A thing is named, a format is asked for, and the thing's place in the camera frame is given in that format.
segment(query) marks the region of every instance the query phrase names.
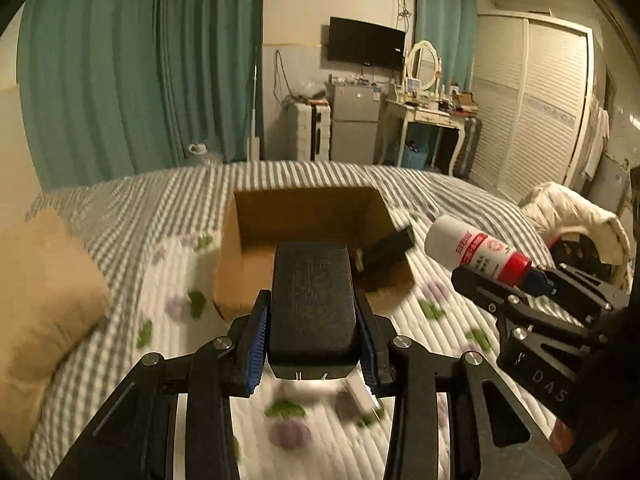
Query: white puffer jacket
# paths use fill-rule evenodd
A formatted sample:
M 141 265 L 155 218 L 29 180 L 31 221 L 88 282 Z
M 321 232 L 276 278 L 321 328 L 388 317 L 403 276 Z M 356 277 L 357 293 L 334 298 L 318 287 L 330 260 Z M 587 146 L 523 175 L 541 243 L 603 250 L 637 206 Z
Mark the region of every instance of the white puffer jacket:
M 555 182 L 534 187 L 520 201 L 547 246 L 567 233 L 588 236 L 603 264 L 613 266 L 610 283 L 624 288 L 629 262 L 629 240 L 618 217 Z

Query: television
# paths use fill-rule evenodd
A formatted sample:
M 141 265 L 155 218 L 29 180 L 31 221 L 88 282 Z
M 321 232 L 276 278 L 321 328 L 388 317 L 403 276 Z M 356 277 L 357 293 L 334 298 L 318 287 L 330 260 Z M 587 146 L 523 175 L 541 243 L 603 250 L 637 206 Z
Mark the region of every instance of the television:
M 402 70 L 404 31 L 332 16 L 328 60 Z

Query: vanity table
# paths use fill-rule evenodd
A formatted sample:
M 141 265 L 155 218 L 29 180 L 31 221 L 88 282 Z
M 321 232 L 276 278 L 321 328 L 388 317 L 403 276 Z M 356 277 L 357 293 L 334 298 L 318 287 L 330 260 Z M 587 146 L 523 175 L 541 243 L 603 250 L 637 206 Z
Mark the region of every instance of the vanity table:
M 404 153 L 404 143 L 406 141 L 406 132 L 409 127 L 409 123 L 422 123 L 422 124 L 432 124 L 433 126 L 440 126 L 438 129 L 438 139 L 436 140 L 436 146 L 433 153 L 432 160 L 436 160 L 438 156 L 438 149 L 440 147 L 440 140 L 442 139 L 442 135 L 449 134 L 449 132 L 457 132 L 458 140 L 456 142 L 456 147 L 453 150 L 453 154 L 451 155 L 451 160 L 449 161 L 449 175 L 453 176 L 453 167 L 458 158 L 458 154 L 462 149 L 462 144 L 465 140 L 465 116 L 452 116 L 447 114 L 446 112 L 441 112 L 439 110 L 427 110 L 426 108 L 417 108 L 412 107 L 407 104 L 398 102 L 398 101 L 390 101 L 387 100 L 384 103 L 384 114 L 387 120 L 400 119 L 402 121 L 402 131 L 400 133 L 400 146 L 398 147 L 398 160 L 396 161 L 396 166 L 400 168 L 402 163 L 402 154 Z M 388 145 L 388 132 L 391 130 L 389 127 L 384 128 L 385 138 L 383 140 L 383 150 L 380 158 L 378 160 L 379 164 L 383 164 L 386 157 L 386 147 Z

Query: red and white bottle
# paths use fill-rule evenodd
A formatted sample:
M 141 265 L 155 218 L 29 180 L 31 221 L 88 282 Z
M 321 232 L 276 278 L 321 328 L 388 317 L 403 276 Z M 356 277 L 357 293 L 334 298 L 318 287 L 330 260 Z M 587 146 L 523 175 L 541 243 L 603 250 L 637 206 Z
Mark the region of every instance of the red and white bottle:
M 470 265 L 509 286 L 520 286 L 531 268 L 524 254 L 449 215 L 431 225 L 424 252 L 449 270 Z

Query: open cardboard box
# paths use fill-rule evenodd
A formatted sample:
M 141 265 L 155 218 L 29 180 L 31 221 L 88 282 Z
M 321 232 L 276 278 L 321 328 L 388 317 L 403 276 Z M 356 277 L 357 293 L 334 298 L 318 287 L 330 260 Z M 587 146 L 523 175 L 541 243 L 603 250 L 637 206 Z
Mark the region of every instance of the open cardboard box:
M 258 292 L 271 290 L 279 242 L 332 242 L 350 254 L 393 232 L 372 187 L 236 191 L 228 201 L 213 297 L 226 321 L 251 312 Z M 388 315 L 414 284 L 406 258 L 354 280 L 374 313 Z

